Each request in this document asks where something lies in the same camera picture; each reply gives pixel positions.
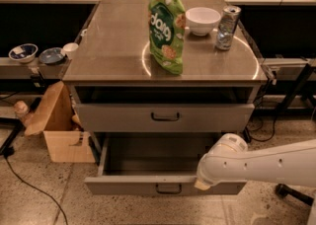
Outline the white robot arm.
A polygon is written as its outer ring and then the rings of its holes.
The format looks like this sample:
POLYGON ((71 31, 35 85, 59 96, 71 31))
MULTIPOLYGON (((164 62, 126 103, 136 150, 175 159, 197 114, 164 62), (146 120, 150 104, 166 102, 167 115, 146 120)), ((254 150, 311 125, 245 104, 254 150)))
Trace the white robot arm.
POLYGON ((224 134, 197 164, 195 187, 247 181, 316 187, 316 140, 249 151, 246 141, 224 134))

